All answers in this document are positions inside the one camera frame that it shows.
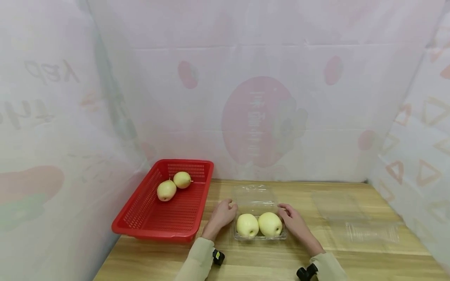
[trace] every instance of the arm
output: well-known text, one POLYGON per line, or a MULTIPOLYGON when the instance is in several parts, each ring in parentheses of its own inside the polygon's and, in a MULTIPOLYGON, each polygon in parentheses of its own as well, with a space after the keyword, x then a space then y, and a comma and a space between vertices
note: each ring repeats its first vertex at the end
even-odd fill
POLYGON ((320 281, 346 281, 347 274, 331 253, 325 252, 320 242, 314 237, 297 210, 289 204, 278 205, 279 215, 283 218, 289 231, 302 243, 311 256, 310 263, 317 267, 317 279, 320 281))
POLYGON ((175 281, 204 281, 211 270, 214 240, 225 225, 236 216, 238 206, 230 206, 231 199, 221 201, 212 212, 202 236, 192 245, 189 255, 175 277, 175 281))

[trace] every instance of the black wrist device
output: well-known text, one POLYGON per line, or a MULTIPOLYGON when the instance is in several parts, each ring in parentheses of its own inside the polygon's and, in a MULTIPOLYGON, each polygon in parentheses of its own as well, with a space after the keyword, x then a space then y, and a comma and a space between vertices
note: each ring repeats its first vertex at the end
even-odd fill
POLYGON ((214 249, 214 252, 212 253, 212 262, 218 266, 221 266, 224 262, 224 259, 225 255, 222 252, 214 249))
POLYGON ((317 267, 315 267, 315 265, 312 263, 306 269, 299 268, 297 270, 297 277, 300 279, 300 281, 309 281, 314 275, 316 275, 317 271, 317 267))

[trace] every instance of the beige sleeve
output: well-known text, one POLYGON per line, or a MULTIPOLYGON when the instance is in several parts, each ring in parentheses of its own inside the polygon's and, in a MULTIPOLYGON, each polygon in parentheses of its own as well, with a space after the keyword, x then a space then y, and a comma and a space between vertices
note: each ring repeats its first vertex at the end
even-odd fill
POLYGON ((204 281, 211 270, 213 251, 214 242, 197 238, 175 281, 204 281))
POLYGON ((317 267, 319 281, 347 281, 347 274, 331 253, 318 254, 311 258, 310 263, 317 267))

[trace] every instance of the pear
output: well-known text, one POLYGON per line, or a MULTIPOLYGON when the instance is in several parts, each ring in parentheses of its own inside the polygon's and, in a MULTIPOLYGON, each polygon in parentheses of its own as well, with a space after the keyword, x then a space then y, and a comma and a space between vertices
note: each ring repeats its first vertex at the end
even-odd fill
POLYGON ((258 224, 261 233, 266 237, 279 236, 283 230, 281 219, 271 212, 262 214, 258 219, 258 224))
POLYGON ((191 182, 191 176, 186 172, 178 172, 173 176, 173 182, 178 188, 186 188, 191 182))
POLYGON ((258 220, 252 214, 242 214, 236 222, 236 231, 247 239, 253 239, 258 234, 258 220))
POLYGON ((156 194, 161 201, 169 201, 175 195, 175 192, 176 185, 171 180, 160 183, 156 190, 156 194))

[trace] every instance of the white backdrop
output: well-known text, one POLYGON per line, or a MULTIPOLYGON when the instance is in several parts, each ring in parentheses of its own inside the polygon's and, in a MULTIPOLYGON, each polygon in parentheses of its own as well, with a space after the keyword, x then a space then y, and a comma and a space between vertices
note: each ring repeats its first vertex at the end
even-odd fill
POLYGON ((150 162, 363 181, 443 1, 90 1, 150 162))
POLYGON ((160 158, 366 179, 443 3, 4 1, 0 280, 90 280, 160 158))
POLYGON ((0 7, 0 280, 91 280, 148 164, 87 6, 0 7))
POLYGON ((370 177, 450 275, 450 2, 370 177))

